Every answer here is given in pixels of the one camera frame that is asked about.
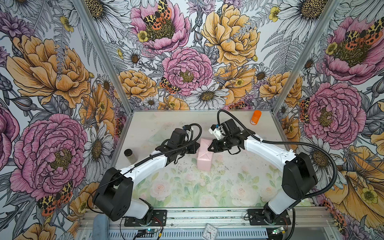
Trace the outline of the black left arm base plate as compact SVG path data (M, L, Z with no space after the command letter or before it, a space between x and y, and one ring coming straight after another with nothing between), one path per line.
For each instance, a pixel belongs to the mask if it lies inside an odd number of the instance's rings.
M165 227L167 223L167 210L155 209L147 214L143 219L126 217L125 227Z

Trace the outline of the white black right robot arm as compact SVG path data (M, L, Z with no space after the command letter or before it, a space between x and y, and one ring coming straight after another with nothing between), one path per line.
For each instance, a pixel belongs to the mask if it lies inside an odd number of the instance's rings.
M209 132L215 138L208 151L221 153L237 147L262 157L283 173L282 189L263 207L261 218L268 224L274 224L288 209L298 205L318 183L309 156L268 144L253 131L241 130L233 119L212 125Z

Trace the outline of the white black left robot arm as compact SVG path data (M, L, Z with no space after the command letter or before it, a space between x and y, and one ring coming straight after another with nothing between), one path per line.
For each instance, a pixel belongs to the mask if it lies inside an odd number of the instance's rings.
M133 198L134 188L154 172L176 164L187 154L195 154L202 132L199 124L176 128L171 137L145 159L120 170L108 169L89 200L111 221L130 218L142 226L149 225L155 218L154 208L145 200Z

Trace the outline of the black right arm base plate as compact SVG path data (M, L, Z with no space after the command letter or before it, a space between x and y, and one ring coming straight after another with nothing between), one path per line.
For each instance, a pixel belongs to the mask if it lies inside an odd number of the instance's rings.
M244 219L248 220L251 226L263 226L263 225L289 226L292 224L287 210L277 215L274 212L269 210L247 209L247 213L244 216Z

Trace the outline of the purple and pink wrapping paper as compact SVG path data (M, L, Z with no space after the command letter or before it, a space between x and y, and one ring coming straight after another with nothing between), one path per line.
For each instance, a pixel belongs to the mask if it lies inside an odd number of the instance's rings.
M209 172L212 166L213 152L209 151L212 140L200 139L198 149L197 168L200 171Z

